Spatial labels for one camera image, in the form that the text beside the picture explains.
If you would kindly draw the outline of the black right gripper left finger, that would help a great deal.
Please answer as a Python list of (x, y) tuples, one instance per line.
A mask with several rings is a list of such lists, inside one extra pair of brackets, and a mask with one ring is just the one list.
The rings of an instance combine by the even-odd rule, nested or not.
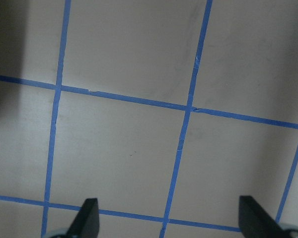
[(84, 201), (66, 232), (67, 238), (97, 238), (100, 230), (97, 198)]

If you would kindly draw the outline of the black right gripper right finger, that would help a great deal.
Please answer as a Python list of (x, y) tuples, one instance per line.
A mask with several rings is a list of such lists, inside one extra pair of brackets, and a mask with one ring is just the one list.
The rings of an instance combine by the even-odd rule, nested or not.
[(239, 197), (238, 226), (245, 238), (288, 237), (252, 196)]

